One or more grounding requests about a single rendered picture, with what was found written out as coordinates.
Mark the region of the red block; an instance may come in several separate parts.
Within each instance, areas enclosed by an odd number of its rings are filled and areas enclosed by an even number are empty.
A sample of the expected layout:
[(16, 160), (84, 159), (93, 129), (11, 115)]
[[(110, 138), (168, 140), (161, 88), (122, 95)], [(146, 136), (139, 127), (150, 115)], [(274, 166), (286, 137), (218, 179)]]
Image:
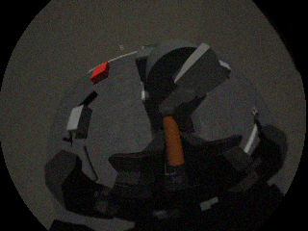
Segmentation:
[(108, 62), (105, 62), (100, 66), (96, 66), (90, 80), (92, 80), (95, 84), (95, 82), (101, 80), (101, 78), (109, 76), (109, 66), (110, 65), (108, 65)]

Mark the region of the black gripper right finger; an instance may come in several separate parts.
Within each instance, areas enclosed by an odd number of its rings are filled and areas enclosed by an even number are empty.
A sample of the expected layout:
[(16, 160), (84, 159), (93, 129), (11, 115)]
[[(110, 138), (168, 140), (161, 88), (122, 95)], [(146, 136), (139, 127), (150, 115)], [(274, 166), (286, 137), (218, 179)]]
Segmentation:
[(182, 154), (184, 154), (185, 161), (182, 166), (185, 167), (184, 170), (190, 186), (199, 184), (199, 178), (203, 176), (204, 170), (211, 164), (215, 155), (232, 149), (235, 145), (240, 145), (240, 141), (243, 141), (243, 135), (239, 134), (232, 136), (232, 138), (230, 136), (230, 138), (222, 140), (205, 141), (180, 127), (178, 127), (178, 132), (180, 132)]

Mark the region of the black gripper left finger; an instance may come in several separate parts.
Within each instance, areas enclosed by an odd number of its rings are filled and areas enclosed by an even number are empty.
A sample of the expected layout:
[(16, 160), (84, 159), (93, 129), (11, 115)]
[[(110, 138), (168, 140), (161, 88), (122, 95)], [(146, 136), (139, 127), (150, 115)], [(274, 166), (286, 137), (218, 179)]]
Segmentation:
[(138, 153), (113, 154), (108, 161), (112, 167), (115, 167), (116, 172), (145, 172), (157, 173), (158, 184), (163, 185), (165, 189), (165, 158), (166, 158), (166, 143), (165, 127), (161, 127), (158, 134), (154, 136), (153, 141), (143, 150)]

